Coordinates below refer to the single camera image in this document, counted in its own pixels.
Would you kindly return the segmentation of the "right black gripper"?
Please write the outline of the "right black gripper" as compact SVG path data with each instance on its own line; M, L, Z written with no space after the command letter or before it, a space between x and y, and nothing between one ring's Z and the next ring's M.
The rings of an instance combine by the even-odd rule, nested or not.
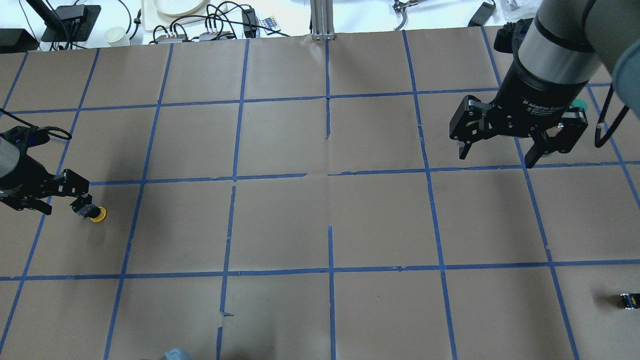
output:
M585 86L585 81L562 84L544 80L514 55L490 104L466 95L455 110L449 123L449 138L457 142L458 158L466 159L473 144L498 134L530 134L534 144L525 155L527 169L546 155L571 152L588 127L583 107L569 109Z

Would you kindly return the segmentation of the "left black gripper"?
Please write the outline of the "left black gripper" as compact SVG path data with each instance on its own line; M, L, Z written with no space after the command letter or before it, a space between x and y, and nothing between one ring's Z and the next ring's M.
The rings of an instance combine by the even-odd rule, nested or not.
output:
M0 202L16 211L34 210L51 215L53 208L43 198L74 198L70 204L77 215L94 215L90 182L75 171L65 169L55 176L29 155L21 155L16 167L0 180Z

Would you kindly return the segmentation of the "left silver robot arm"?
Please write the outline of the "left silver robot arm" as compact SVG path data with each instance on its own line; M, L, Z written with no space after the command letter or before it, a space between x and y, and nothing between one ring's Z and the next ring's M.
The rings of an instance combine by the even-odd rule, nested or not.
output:
M60 174L47 169L30 157L26 142L14 144L1 139L1 203L16 211L32 210L51 215L53 208L45 198L73 198L70 207L78 216L100 222L106 210L94 204L90 182L75 171Z

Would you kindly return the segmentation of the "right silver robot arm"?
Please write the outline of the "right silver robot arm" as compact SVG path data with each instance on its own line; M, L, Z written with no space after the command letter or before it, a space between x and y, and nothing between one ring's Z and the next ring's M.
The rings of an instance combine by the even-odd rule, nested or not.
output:
M601 110L594 145L603 146L629 111L639 112L639 10L637 0L544 0L532 20L505 25L494 48L513 59L494 100L465 96L449 123L459 159L496 136L533 140L528 169L571 152L588 127L586 110L573 102L600 66L610 73L608 98L617 94L623 104L606 133Z

